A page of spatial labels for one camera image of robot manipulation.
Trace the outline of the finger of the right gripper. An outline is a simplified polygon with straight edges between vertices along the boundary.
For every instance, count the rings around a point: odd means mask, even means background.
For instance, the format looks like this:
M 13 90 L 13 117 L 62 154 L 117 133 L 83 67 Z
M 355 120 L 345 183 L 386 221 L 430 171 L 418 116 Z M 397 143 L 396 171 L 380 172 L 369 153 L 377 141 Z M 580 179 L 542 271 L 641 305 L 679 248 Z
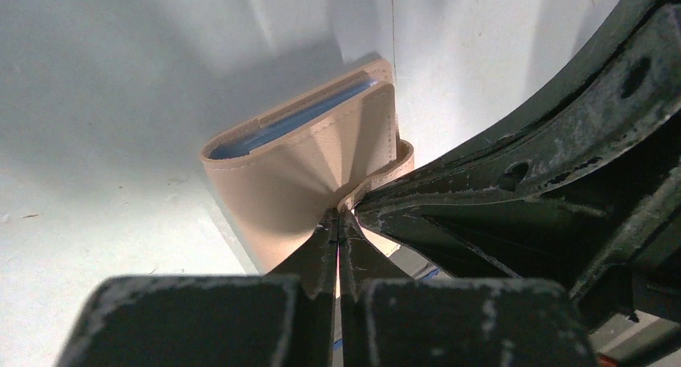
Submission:
M 357 217 L 454 277 L 556 281 L 591 328 L 679 321 L 680 0 L 620 0 L 518 109 Z

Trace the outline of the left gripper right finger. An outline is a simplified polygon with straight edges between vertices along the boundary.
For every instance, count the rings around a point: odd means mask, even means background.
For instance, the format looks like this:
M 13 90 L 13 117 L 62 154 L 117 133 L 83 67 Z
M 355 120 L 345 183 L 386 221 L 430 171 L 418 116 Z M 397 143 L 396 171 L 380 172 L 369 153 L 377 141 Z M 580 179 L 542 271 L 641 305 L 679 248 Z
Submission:
M 347 366 L 595 366 L 577 310 L 546 279 L 412 279 L 339 215 Z

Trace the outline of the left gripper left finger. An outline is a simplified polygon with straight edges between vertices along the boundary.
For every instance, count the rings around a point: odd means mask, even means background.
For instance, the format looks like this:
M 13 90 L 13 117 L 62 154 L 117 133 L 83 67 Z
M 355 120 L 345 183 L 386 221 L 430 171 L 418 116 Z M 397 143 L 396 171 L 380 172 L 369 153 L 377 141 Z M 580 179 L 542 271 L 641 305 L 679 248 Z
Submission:
M 339 214 L 262 276 L 125 275 L 90 295 L 60 366 L 330 366 Z

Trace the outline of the tan leather card holder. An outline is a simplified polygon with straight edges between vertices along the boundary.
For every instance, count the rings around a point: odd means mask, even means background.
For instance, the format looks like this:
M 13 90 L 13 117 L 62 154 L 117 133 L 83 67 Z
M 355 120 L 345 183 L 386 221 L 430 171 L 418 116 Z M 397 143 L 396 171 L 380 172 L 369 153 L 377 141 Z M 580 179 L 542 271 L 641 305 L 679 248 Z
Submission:
M 200 158 L 262 273 L 297 250 L 327 209 L 352 210 L 368 192 L 414 169 L 385 59 L 227 129 Z

